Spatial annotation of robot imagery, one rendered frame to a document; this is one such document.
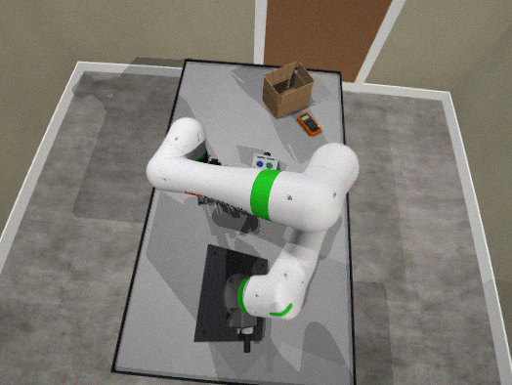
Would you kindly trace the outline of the white button panel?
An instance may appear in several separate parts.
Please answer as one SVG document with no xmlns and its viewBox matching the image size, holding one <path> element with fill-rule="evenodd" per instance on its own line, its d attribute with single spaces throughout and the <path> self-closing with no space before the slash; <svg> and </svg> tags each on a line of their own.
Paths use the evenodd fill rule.
<svg viewBox="0 0 512 385">
<path fill-rule="evenodd" d="M 254 153 L 252 168 L 277 170 L 278 157 L 270 156 L 270 153 Z"/>
</svg>

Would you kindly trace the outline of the orange multimeter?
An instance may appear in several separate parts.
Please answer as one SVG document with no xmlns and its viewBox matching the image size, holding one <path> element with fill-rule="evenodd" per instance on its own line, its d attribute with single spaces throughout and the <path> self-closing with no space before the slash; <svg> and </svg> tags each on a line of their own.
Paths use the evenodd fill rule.
<svg viewBox="0 0 512 385">
<path fill-rule="evenodd" d="M 310 137 L 313 137 L 320 132 L 321 128 L 307 112 L 299 115 L 297 121 Z"/>
</svg>

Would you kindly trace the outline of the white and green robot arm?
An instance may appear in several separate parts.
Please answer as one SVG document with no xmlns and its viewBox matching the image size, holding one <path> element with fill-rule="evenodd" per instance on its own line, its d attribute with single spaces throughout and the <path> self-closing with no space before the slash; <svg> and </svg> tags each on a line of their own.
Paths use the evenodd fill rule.
<svg viewBox="0 0 512 385">
<path fill-rule="evenodd" d="M 205 130 L 197 120 L 175 121 L 147 166 L 150 184 L 293 228 L 267 275 L 237 273 L 225 283 L 227 326 L 237 333 L 241 330 L 244 353 L 250 353 L 257 317 L 291 320 L 300 312 L 326 231 L 338 220 L 360 164 L 349 147 L 331 143 L 315 151 L 304 174 L 221 166 L 214 158 L 208 163 L 211 155 L 205 141 Z"/>
</svg>

